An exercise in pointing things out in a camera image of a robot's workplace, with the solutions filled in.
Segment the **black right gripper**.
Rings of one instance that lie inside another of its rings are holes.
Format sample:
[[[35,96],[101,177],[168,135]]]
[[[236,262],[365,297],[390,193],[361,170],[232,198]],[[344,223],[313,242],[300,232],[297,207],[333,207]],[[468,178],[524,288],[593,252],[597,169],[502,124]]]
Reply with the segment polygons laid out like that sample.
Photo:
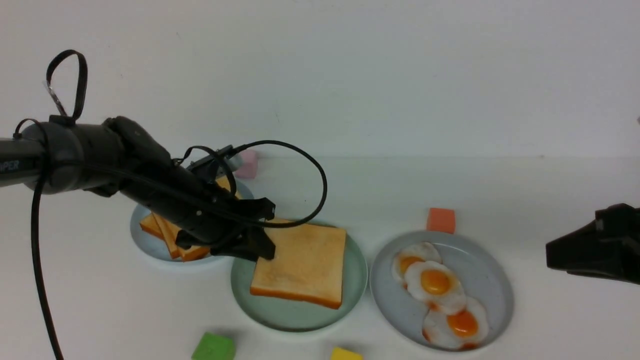
[[[617,203],[545,246],[546,266],[569,275],[640,284],[640,210]]]

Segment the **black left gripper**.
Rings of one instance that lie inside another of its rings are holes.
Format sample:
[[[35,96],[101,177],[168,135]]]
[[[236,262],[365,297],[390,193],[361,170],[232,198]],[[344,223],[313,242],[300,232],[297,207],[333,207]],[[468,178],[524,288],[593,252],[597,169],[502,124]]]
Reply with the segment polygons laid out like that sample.
[[[146,164],[141,167],[141,176],[155,180],[172,193],[138,180],[124,181],[121,193],[179,227],[182,233],[177,235],[179,246],[211,246],[212,256],[231,256],[252,262],[274,259],[276,246],[264,228],[240,229],[235,221],[190,200],[213,204],[247,219],[270,221],[275,218],[275,204],[268,198],[233,199],[229,191],[215,182],[203,181],[180,165]]]

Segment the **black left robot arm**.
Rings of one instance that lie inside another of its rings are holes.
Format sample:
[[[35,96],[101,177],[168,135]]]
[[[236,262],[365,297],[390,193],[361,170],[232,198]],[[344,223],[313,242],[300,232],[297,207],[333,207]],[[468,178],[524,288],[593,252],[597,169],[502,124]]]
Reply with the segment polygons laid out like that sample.
[[[179,228],[181,248],[207,248],[213,256],[271,260],[275,244],[260,224],[274,218],[267,198],[237,199],[215,182],[208,161],[190,171],[134,120],[103,124],[37,123],[1,141],[1,186],[24,184],[44,194],[122,193]]]

